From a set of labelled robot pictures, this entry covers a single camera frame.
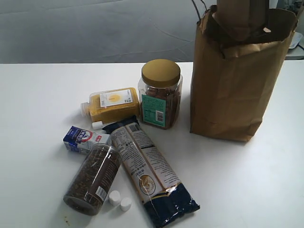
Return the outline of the brown paper bag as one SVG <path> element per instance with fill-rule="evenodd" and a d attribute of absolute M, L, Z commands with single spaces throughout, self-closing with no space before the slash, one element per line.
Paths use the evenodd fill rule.
<path fill-rule="evenodd" d="M 190 132 L 249 141 L 263 121 L 298 15 L 270 9 L 258 37 L 234 41 L 216 21 L 212 5 L 196 28 L 190 92 Z"/>

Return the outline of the long dark snack packet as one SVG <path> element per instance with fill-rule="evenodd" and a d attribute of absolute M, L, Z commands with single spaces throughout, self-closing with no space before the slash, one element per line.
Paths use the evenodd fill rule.
<path fill-rule="evenodd" d="M 154 142 L 142 130 L 136 116 L 109 124 L 103 130 L 111 136 L 156 228 L 200 209 Z"/>

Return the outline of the grey cloth rag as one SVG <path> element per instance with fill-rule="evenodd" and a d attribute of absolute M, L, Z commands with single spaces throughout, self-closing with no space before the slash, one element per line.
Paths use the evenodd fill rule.
<path fill-rule="evenodd" d="M 289 49 L 296 48 L 296 46 L 300 43 L 302 38 L 303 38 L 303 35 L 301 33 L 295 32 L 294 36 L 292 38 L 292 41 L 290 43 Z"/>

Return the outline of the nut jar with gold lid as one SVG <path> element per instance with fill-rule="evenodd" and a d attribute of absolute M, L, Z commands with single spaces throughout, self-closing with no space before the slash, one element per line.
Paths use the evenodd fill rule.
<path fill-rule="evenodd" d="M 138 82 L 140 118 L 145 124 L 171 128 L 180 110 L 183 77 L 180 67 L 167 59 L 145 63 Z"/>

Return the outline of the yellow grain plastic bottle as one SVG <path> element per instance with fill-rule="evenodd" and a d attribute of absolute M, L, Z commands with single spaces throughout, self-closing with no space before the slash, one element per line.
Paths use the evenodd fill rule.
<path fill-rule="evenodd" d="M 92 93 L 80 109 L 82 116 L 90 117 L 93 123 L 104 124 L 140 114 L 138 95 L 133 87 Z"/>

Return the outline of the small white cylinder near bottle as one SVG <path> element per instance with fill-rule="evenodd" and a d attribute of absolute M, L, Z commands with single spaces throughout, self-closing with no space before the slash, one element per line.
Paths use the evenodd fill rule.
<path fill-rule="evenodd" d="M 92 123 L 92 128 L 94 130 L 102 129 L 103 128 L 103 122 L 102 121 L 93 122 Z"/>

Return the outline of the clear jar of dark grains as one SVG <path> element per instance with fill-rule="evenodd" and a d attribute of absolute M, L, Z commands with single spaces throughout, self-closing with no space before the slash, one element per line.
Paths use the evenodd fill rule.
<path fill-rule="evenodd" d="M 103 143 L 94 145 L 70 183 L 63 201 L 79 213 L 97 215 L 121 161 L 119 152 L 113 146 Z"/>

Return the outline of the blue white milk carton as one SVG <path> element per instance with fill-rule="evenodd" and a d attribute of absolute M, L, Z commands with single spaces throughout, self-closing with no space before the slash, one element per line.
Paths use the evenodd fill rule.
<path fill-rule="evenodd" d="M 90 153 L 95 144 L 112 145 L 109 134 L 98 133 L 75 126 L 71 126 L 63 138 L 63 142 L 67 150 L 85 155 Z"/>

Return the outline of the white cylinder tablet left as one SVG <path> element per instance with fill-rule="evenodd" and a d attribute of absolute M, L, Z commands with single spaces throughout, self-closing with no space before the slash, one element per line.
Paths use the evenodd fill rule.
<path fill-rule="evenodd" d="M 117 190 L 113 190 L 109 194 L 109 202 L 112 206 L 116 207 L 121 202 L 120 192 Z"/>

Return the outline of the white cylinder tablet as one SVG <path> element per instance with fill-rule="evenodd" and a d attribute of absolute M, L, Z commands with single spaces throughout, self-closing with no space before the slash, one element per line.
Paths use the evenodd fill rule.
<path fill-rule="evenodd" d="M 128 197 L 125 197 L 120 202 L 120 209 L 122 211 L 128 211 L 132 206 L 132 200 Z"/>
<path fill-rule="evenodd" d="M 109 202 L 112 206 L 116 207 L 121 202 L 120 192 L 117 190 L 113 190 L 109 194 Z"/>

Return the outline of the white cylinder tablet right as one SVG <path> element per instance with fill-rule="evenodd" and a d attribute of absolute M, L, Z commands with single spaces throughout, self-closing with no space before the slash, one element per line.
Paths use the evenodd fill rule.
<path fill-rule="evenodd" d="M 128 211 L 132 206 L 132 200 L 128 197 L 125 197 L 120 202 L 120 209 L 122 211 Z"/>

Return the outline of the white fabric backdrop curtain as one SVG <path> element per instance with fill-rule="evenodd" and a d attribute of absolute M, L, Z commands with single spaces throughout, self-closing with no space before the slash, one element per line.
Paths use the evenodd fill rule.
<path fill-rule="evenodd" d="M 191 62 L 198 16 L 214 0 L 3 0 L 0 61 Z"/>

